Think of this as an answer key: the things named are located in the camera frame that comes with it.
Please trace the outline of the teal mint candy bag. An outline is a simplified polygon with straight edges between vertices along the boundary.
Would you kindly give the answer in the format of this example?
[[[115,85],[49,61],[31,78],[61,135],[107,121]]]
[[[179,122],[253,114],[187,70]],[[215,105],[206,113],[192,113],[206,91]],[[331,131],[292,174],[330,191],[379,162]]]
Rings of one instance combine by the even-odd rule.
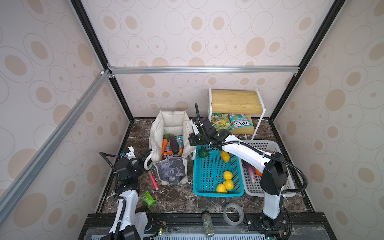
[[[177,143],[179,145],[179,149],[182,149],[184,147],[183,144],[183,136],[176,136]]]

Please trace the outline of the orange fruit candy bag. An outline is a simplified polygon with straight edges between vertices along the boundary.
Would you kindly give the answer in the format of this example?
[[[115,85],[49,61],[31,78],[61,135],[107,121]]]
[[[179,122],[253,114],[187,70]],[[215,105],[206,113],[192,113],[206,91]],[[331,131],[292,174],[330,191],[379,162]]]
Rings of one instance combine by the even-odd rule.
[[[173,153],[172,151],[164,152],[162,154],[162,159],[165,160],[169,157],[181,157],[183,155],[183,149],[179,149],[178,153]]]

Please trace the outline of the purple toy eggplant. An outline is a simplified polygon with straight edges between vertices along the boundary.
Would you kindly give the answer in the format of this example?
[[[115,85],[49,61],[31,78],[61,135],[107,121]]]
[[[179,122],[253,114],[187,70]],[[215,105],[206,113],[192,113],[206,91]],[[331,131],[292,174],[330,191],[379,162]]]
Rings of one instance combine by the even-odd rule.
[[[174,134],[170,134],[170,147],[173,154],[178,154],[180,152],[180,146]]]

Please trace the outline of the toy carrot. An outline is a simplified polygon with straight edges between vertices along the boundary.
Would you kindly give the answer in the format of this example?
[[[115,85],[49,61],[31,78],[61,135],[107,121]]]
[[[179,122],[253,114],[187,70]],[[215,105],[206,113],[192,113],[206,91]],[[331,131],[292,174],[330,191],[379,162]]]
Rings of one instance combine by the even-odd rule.
[[[171,144],[170,144],[170,134],[164,135],[163,144],[162,144],[162,155],[169,155],[172,153]]]

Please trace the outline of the white canvas grocery bag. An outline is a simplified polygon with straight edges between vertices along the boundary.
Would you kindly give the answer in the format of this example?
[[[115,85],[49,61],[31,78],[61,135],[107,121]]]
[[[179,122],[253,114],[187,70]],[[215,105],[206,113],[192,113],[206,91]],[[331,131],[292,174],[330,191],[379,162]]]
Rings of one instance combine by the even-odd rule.
[[[162,185],[188,183],[188,159],[194,160],[197,148],[191,147],[188,137],[193,132],[190,118],[186,111],[160,111],[152,123],[149,137],[150,155],[145,160],[145,170],[152,166],[157,170]],[[183,136],[183,155],[162,159],[164,135]]]

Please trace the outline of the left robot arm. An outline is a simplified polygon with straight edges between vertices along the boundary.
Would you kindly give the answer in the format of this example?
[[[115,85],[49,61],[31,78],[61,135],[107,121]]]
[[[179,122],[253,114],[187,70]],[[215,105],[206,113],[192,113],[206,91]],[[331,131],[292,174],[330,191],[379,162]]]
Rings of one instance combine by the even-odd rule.
[[[133,151],[119,156],[99,153],[110,165],[116,178],[114,199],[118,203],[116,217],[103,240],[142,240],[148,225],[147,211],[137,211],[139,202],[138,178],[145,171],[144,161]]]

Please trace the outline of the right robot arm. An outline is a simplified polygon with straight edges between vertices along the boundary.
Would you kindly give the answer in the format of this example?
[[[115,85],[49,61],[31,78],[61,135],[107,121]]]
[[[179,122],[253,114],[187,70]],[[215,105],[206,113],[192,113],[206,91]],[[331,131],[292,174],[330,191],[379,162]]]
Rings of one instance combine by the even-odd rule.
[[[195,117],[191,120],[193,132],[189,136],[190,146],[209,145],[213,148],[233,154],[250,164],[262,173],[260,186],[263,189],[264,208],[263,217],[275,220],[283,208],[283,198],[287,193],[304,191],[308,186],[305,174],[293,164],[278,158],[278,155],[261,151],[250,144],[238,139],[226,130],[217,131],[205,117]],[[285,189],[288,170],[297,172],[303,180],[298,189]]]

